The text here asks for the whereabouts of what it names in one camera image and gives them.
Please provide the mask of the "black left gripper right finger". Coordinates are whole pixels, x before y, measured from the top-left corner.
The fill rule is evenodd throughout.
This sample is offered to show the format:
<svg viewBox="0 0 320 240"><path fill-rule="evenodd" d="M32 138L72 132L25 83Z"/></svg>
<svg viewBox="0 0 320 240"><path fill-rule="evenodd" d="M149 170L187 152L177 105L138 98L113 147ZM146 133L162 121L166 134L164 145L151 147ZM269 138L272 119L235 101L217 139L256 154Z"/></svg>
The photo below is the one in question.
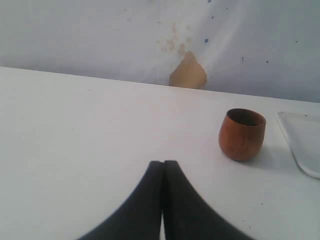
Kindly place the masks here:
<svg viewBox="0 0 320 240"><path fill-rule="evenodd" d="M193 188L177 161L164 162L162 213L167 240L250 240L215 212Z"/></svg>

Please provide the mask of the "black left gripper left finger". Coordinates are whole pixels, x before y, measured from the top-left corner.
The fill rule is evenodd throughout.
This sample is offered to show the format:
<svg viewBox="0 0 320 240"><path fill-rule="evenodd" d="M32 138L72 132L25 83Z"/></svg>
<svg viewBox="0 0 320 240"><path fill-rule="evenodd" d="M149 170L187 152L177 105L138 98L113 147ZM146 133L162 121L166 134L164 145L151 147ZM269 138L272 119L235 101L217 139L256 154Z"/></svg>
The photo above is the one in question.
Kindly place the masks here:
<svg viewBox="0 0 320 240"><path fill-rule="evenodd" d="M151 161L126 201L81 240L159 240L164 163Z"/></svg>

